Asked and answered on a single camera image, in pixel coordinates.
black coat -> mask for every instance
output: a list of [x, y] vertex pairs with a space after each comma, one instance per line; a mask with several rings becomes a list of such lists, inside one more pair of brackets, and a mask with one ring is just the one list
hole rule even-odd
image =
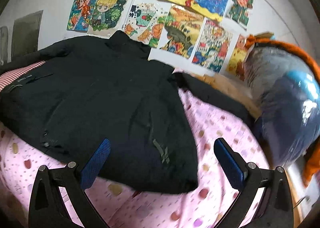
[[[0, 73], [47, 60], [0, 92], [0, 120], [65, 163], [87, 162], [107, 138], [111, 152], [101, 177], [138, 191], [192, 191], [198, 184], [196, 145], [177, 89], [193, 89], [212, 104], [217, 91], [188, 75], [172, 75], [171, 66], [148, 61], [149, 53], [150, 47], [117, 31], [109, 40], [63, 40], [9, 63]], [[251, 124], [246, 109], [229, 100], [227, 110]], [[155, 141], [167, 148], [169, 162]]]

plastic storage bag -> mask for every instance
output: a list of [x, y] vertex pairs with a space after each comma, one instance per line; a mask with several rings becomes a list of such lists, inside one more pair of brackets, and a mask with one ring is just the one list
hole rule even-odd
[[275, 166], [289, 165], [320, 134], [319, 84], [303, 60], [275, 47], [255, 47], [244, 74], [262, 110], [255, 135], [268, 142]]

striped fabric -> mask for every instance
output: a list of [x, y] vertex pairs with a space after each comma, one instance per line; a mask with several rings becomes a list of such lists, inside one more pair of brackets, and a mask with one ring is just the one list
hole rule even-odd
[[14, 80], [18, 79], [20, 76], [23, 74], [28, 73], [30, 70], [41, 66], [45, 63], [45, 61], [40, 61], [37, 63], [34, 63], [32, 65], [23, 67], [23, 68], [18, 68], [9, 72], [6, 72], [0, 76], [0, 91], [3, 90], [7, 85], [11, 84]]

blue padded grip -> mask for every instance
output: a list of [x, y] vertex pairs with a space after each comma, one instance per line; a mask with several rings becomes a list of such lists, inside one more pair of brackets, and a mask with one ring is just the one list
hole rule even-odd
[[244, 187], [244, 173], [220, 139], [214, 142], [213, 150], [232, 188], [241, 191]]
[[110, 149], [110, 141], [108, 139], [104, 139], [99, 148], [90, 158], [89, 162], [84, 166], [84, 168], [81, 171], [81, 189], [84, 190], [92, 186], [104, 162], [107, 160], [110, 154]]

polka dot bedsheet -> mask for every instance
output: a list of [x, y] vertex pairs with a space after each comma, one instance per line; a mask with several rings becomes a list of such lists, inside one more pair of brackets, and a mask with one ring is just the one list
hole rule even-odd
[[[125, 185], [97, 178], [85, 192], [111, 228], [214, 227], [238, 194], [213, 153], [213, 143], [219, 137], [245, 161], [269, 168], [259, 144], [239, 118], [202, 102], [189, 91], [179, 90], [179, 95], [196, 141], [199, 187], [181, 195], [139, 193]], [[38, 168], [43, 164], [49, 168], [64, 167], [64, 164], [31, 147], [2, 123], [0, 134], [0, 181], [27, 215]], [[252, 219], [262, 192], [258, 190], [241, 226]], [[82, 226], [63, 188], [61, 193], [73, 222]]]

